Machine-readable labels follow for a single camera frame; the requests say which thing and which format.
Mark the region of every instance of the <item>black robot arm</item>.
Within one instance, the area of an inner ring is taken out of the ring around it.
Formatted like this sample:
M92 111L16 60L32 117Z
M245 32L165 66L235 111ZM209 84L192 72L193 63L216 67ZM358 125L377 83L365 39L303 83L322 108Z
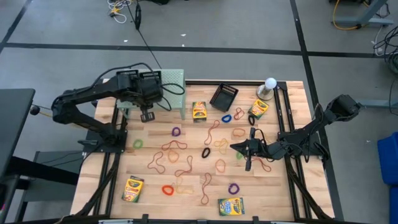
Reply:
M67 90L58 96L51 107L53 120L62 124L75 123L83 128L98 133L107 144L114 144L118 140L118 130L111 123L102 123L83 114L77 105L99 100L106 97L115 97L121 101L128 101L140 107L141 121L155 119L153 112L148 109L153 103L160 102L163 97L159 78L140 77L137 70L123 71L110 78L106 83L88 86L77 90Z
M230 146L247 157L246 170L250 170L251 168L250 158L252 156L279 160L286 154L300 156L302 154L310 154L310 151L315 151L314 153L317 155L323 155L325 151L322 150L322 147L317 143L310 142L311 136L319 129L335 121L349 121L353 119L358 115L360 108L361 105L355 102L349 95L340 95L328 104L325 111L321 111L319 114L315 113L315 119L305 127L296 129L291 133L278 133L277 142L269 146L265 142L264 135L263 139L255 138L256 131L261 130L254 128L250 130L249 139Z

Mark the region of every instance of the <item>yellow crayon box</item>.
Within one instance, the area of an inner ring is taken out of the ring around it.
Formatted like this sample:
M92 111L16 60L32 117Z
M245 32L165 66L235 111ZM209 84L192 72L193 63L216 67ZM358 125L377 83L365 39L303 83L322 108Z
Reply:
M243 198L218 199L220 215L244 215Z
M200 121L206 121L207 118L206 102L192 103L192 118L194 123Z
M267 111L268 104L261 100L256 100L253 106L250 107L248 113L253 115L256 119L260 119L261 116Z
M127 202L138 202L139 194L144 186L144 179L130 176L127 180L122 199Z

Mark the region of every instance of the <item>black mesh basket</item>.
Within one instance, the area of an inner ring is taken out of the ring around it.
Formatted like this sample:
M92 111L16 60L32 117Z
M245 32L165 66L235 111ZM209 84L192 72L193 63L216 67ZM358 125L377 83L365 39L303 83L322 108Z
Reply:
M116 75L131 75L132 78L138 78L138 70L125 70L125 71L118 71Z
M141 72L141 73L139 74L139 76L140 76L143 80L156 79L156 80L159 80L160 83L162 83L162 72L161 72L161 71L154 71L153 74L152 74L152 72Z
M225 83L221 83L218 86L216 93L211 98L210 104L212 107L222 112L227 112L231 107L232 102L235 100L238 91L238 89L235 89Z

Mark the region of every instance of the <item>green rubber band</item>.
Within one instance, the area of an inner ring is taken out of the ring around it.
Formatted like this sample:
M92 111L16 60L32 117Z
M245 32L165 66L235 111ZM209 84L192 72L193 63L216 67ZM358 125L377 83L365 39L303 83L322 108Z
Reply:
M141 139L135 140L134 143L132 144L134 149L140 149L140 148L142 148L143 145L144 145L144 142Z
M243 155L242 155L240 152L237 152L237 153L236 153L236 158L237 158L237 159L242 159L242 158L243 158Z

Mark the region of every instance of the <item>purple rubber band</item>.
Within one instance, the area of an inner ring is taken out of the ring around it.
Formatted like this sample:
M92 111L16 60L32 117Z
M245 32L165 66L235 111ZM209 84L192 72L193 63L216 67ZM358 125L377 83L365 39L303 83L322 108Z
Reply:
M172 131L172 136L177 137L177 136L180 136L180 134L181 134L181 129L179 127L174 127L173 131Z
M231 189L232 189L234 186L236 187L236 191L235 191L235 192L232 192ZM229 192L231 195L236 195L236 194L239 192L239 186L238 186L237 184L235 184L235 183L230 184L229 187L228 187L228 192Z

